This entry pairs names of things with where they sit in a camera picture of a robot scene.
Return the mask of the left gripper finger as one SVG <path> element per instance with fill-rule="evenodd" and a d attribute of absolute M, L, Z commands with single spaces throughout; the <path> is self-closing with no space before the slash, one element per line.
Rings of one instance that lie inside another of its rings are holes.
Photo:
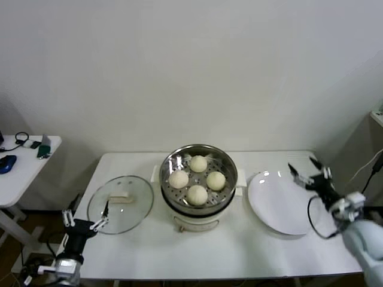
<path fill-rule="evenodd" d="M 65 227 L 74 227 L 75 219 L 74 212 L 76 210 L 80 194 L 77 194 L 75 198 L 70 202 L 69 206 L 62 211 L 62 220 Z"/>
<path fill-rule="evenodd" d="M 108 214 L 109 214 L 109 201 L 107 200 L 104 210 L 102 212 L 101 219 L 96 221 L 93 225 L 90 226 L 90 230 L 92 231 L 99 231 L 102 229 L 105 225 L 107 225 L 109 219 L 108 219 Z"/>

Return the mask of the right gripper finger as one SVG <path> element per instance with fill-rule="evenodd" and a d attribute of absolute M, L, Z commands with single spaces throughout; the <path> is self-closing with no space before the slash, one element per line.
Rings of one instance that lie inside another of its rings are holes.
<path fill-rule="evenodd" d="M 308 187 L 313 184 L 313 180 L 311 178 L 306 178 L 299 174 L 299 172 L 290 164 L 288 163 L 288 167 L 290 169 L 290 173 L 293 177 L 293 181 L 301 187 Z"/>
<path fill-rule="evenodd" d="M 331 179 L 332 178 L 332 172 L 329 167 L 326 167 L 321 162 L 319 162 L 317 159 L 310 157 L 309 158 L 312 164 L 317 168 L 317 170 L 324 176 L 325 179 Z"/>

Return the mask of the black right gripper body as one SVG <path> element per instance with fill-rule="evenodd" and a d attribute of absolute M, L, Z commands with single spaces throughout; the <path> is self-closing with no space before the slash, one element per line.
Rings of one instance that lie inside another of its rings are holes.
<path fill-rule="evenodd" d="M 332 179 L 326 179 L 323 174 L 317 174 L 309 178 L 306 189 L 315 191 L 326 209 L 330 209 L 342 197 L 336 192 Z"/>

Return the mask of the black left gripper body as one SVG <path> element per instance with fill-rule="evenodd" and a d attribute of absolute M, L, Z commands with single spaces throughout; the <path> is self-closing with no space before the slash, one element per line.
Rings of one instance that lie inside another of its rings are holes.
<path fill-rule="evenodd" d="M 87 240 L 96 235 L 94 229 L 90 228 L 94 222 L 75 219 L 74 224 L 74 226 L 70 225 L 65 228 L 66 234 L 68 235 L 65 245 L 65 252 L 81 255 Z"/>

